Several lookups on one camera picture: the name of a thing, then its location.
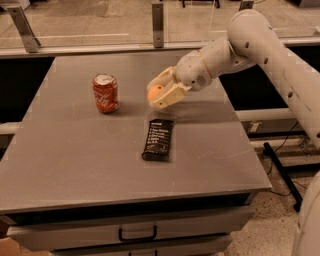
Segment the drawer handle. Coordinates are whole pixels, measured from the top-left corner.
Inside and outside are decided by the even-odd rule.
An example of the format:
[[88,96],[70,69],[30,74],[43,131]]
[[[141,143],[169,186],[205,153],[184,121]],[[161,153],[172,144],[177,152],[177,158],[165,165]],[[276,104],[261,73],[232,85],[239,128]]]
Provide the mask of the drawer handle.
[[157,250],[154,251],[154,256],[158,256],[158,251]]
[[153,226],[153,234],[151,236],[147,237],[141,237],[141,238],[123,238],[122,235],[122,228],[119,229],[119,240],[123,243],[129,243],[129,242],[149,242],[155,239],[157,236],[157,226]]

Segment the cabinet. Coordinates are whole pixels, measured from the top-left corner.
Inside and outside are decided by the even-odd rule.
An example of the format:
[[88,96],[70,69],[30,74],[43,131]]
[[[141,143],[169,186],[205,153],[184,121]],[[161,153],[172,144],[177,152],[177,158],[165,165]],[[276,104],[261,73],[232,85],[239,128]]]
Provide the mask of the cabinet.
[[[169,112],[148,107],[148,81],[186,53],[56,58],[0,163],[10,237],[59,256],[225,250],[271,184],[218,79]],[[94,102],[99,70],[119,85],[109,115]],[[174,118],[169,162],[141,158],[155,116]]]

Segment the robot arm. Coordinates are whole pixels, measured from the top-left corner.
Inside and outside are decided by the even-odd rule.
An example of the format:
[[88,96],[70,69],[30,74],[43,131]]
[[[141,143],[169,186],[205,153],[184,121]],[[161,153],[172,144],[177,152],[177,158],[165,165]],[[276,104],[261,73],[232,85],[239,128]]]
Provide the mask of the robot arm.
[[259,65],[314,145],[320,149],[320,75],[287,49],[269,22],[257,11],[238,12],[230,21],[228,39],[220,38],[181,58],[148,85],[155,110],[181,101],[222,74]]

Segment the soda can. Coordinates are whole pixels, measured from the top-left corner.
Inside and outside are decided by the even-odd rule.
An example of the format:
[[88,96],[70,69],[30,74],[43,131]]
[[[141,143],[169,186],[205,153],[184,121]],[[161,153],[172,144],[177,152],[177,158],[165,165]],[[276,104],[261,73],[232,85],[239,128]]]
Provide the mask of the soda can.
[[119,108],[118,83],[114,76],[98,74],[92,81],[96,106],[102,113],[111,113]]

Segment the glass panel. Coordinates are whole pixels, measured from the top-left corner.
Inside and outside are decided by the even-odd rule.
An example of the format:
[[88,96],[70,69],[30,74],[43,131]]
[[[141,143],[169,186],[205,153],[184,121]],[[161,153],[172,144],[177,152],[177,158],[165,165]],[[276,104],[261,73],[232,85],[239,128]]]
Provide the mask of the glass panel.
[[214,40],[226,35],[227,24],[238,11],[238,1],[164,1],[165,41],[190,42]]
[[[164,1],[165,41],[208,41],[226,35],[230,19],[241,1]],[[319,8],[299,8],[295,0],[256,0],[253,9],[261,12],[283,37],[313,36],[320,26]]]
[[36,1],[25,14],[42,46],[152,42],[150,0]]
[[19,32],[8,12],[0,12],[0,49],[23,47]]
[[294,0],[258,0],[254,9],[268,19],[280,38],[313,36],[320,26],[320,9],[299,8]]

